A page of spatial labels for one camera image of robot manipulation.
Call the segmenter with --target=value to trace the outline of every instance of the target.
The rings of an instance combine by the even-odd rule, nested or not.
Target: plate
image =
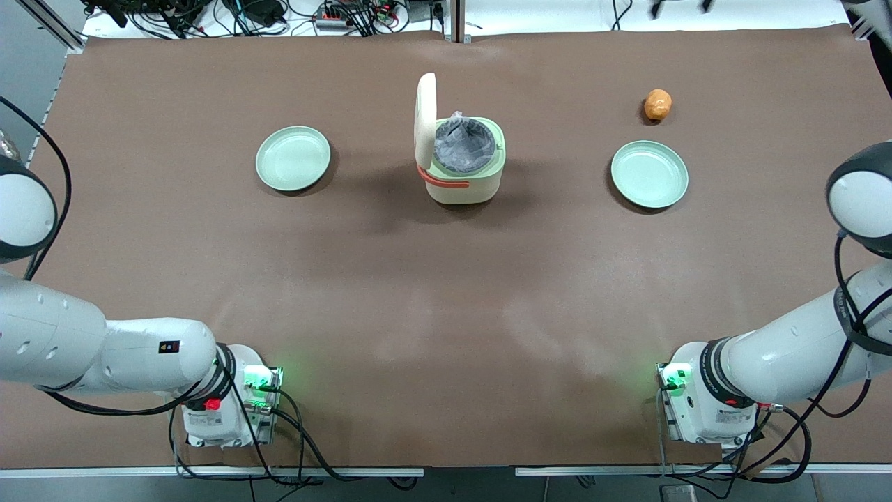
[[[260,145],[257,175],[276,190],[301,190],[322,178],[331,154],[321,132],[307,126],[286,127]]]
[[[688,190],[684,161],[656,141],[633,141],[617,150],[610,176],[620,193],[643,207],[673,205]]]

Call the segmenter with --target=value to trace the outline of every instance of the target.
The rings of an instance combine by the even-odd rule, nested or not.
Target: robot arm
[[[46,185],[0,156],[0,264],[44,248],[56,219]],[[277,389],[281,371],[248,347],[218,344],[203,322],[106,321],[85,300],[0,269],[0,380],[54,394],[181,397],[190,444],[242,446],[272,440],[278,394],[256,387]]]
[[[863,312],[892,288],[892,143],[870,146],[839,166],[827,200],[834,220],[884,258],[847,283]],[[847,340],[853,345],[834,387],[892,368],[892,299],[864,320],[866,335],[853,329],[853,318],[837,288],[759,330],[682,346],[659,370],[670,436],[734,449],[753,429],[756,403],[789,405],[818,393]]]

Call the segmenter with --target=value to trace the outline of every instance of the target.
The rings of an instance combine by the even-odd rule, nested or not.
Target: table
[[[425,71],[438,73],[441,115],[505,132],[488,205],[439,206],[414,173]],[[639,113],[654,87],[675,102],[658,126]],[[261,185],[252,161],[297,123],[323,131],[334,160],[289,196]],[[285,367],[335,465],[654,464],[654,364],[832,287],[823,184],[889,126],[870,53],[842,25],[469,46],[431,34],[92,40],[47,123],[75,196],[37,280],[111,319],[196,318],[255,347]],[[613,152],[640,138],[690,170],[688,195],[662,213],[635,210],[607,180]],[[54,162],[41,146],[33,165],[58,189]],[[872,262],[854,249],[845,260]],[[164,417],[87,417],[24,386],[0,393],[17,404],[0,408],[16,431],[0,439],[4,468],[170,463]],[[878,392],[847,427],[816,419],[814,461],[888,463],[872,419],[889,406]],[[674,462],[716,455],[674,446]],[[277,439],[268,459],[293,462],[293,444]],[[253,462],[209,449],[189,461]]]

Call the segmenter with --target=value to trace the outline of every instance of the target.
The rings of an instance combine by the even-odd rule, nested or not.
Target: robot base
[[[186,442],[194,447],[243,447],[253,443],[251,429],[257,441],[266,445],[273,440],[276,416],[269,412],[278,406],[277,392],[258,390],[256,387],[280,389],[282,369],[268,368],[260,355],[244,345],[230,345],[228,349],[235,359],[232,372],[235,388],[243,402],[239,402],[233,389],[219,400],[217,409],[203,411],[184,407],[183,422]],[[245,421],[245,413],[250,423]]]
[[[739,447],[756,421],[756,405],[735,408],[709,392],[700,376],[700,354],[706,342],[681,346],[669,364],[658,364],[661,386],[680,385],[664,392],[669,437],[689,443],[719,443],[722,450]]]

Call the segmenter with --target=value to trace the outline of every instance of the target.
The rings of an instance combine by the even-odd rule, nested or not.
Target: metal frame
[[[196,474],[205,476],[262,476],[262,467],[190,467]],[[281,477],[296,477],[296,468],[272,468],[273,474]],[[334,469],[336,473],[352,478],[422,478],[425,470],[421,467],[344,467]],[[0,480],[33,478],[98,478],[120,476],[176,476],[177,470],[171,467],[85,467],[70,469],[0,469]],[[328,474],[317,467],[304,467],[303,475],[324,478]]]
[[[465,0],[450,0],[450,42],[457,44],[471,43],[471,37],[465,34]]]
[[[68,47],[71,52],[80,54],[84,51],[84,39],[77,31],[62,20],[44,0],[15,0],[25,9],[40,26],[43,26],[50,35],[53,35],[59,43]]]
[[[579,467],[516,467],[514,475],[525,476],[651,476],[663,473],[695,473],[705,465],[667,465],[665,472],[659,465],[591,465]],[[760,474],[789,474],[795,465],[770,465]],[[717,465],[712,473],[730,473],[730,465]],[[809,474],[892,474],[892,464],[809,464]]]

